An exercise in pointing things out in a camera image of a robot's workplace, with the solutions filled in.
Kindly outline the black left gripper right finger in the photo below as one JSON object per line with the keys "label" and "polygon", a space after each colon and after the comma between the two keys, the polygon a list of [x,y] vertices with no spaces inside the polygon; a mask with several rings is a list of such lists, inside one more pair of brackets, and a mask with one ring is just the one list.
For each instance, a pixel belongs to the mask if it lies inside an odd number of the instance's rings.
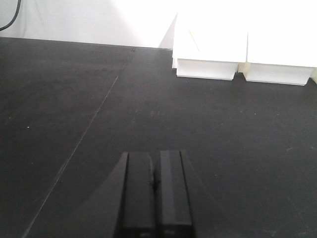
{"label": "black left gripper right finger", "polygon": [[158,237],[191,238],[193,222],[180,151],[160,151],[155,179]]}

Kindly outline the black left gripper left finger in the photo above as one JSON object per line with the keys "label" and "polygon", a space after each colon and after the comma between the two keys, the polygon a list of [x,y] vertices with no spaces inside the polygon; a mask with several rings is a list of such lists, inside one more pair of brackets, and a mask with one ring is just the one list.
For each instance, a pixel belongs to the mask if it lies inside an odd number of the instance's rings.
{"label": "black left gripper left finger", "polygon": [[116,238],[155,237],[155,198],[152,159],[147,152],[125,154],[125,174]]}

